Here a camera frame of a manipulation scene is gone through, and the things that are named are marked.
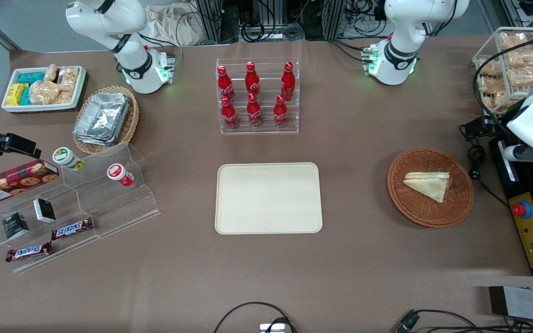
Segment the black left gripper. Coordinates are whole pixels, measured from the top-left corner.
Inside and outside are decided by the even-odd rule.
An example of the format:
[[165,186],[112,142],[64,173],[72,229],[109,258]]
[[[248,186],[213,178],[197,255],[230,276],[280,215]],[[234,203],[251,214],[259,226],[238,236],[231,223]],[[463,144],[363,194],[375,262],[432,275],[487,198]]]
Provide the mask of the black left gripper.
[[516,101],[499,115],[480,116],[471,122],[461,125],[461,135],[466,141],[475,141],[482,137],[505,136],[509,139],[519,139],[518,135],[507,127],[519,113],[524,99]]

